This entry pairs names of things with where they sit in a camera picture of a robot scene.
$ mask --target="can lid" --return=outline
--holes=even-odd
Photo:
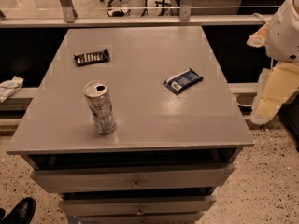
[[[88,97],[99,97],[108,91],[106,82],[94,80],[84,86],[83,92]]]

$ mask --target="silver can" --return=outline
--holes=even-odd
[[[94,80],[84,87],[87,104],[93,112],[96,130],[101,134],[108,134],[115,130],[116,124],[112,113],[109,89],[106,82]]]

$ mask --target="drawer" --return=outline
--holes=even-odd
[[[191,213],[207,211],[215,202],[211,196],[148,197],[101,200],[61,201],[59,206],[69,216],[107,216]]]
[[[99,224],[163,224],[163,223],[194,223],[199,220],[202,213],[172,214],[172,215],[144,215],[142,217],[78,217],[82,223]]]
[[[216,187],[222,185],[233,170],[233,164],[191,164],[33,171],[31,177],[49,193],[68,193]]]

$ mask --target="gray tabletop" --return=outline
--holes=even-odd
[[[108,49],[77,67],[74,53]],[[204,78],[180,95],[163,82],[187,68]],[[99,134],[83,95],[109,88],[117,123]],[[201,27],[70,29],[15,132],[10,154],[250,147],[253,139]]]

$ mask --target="blue packet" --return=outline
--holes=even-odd
[[[202,81],[203,78],[198,76],[191,68],[188,70],[168,78],[163,84],[171,92],[178,95],[190,86]]]

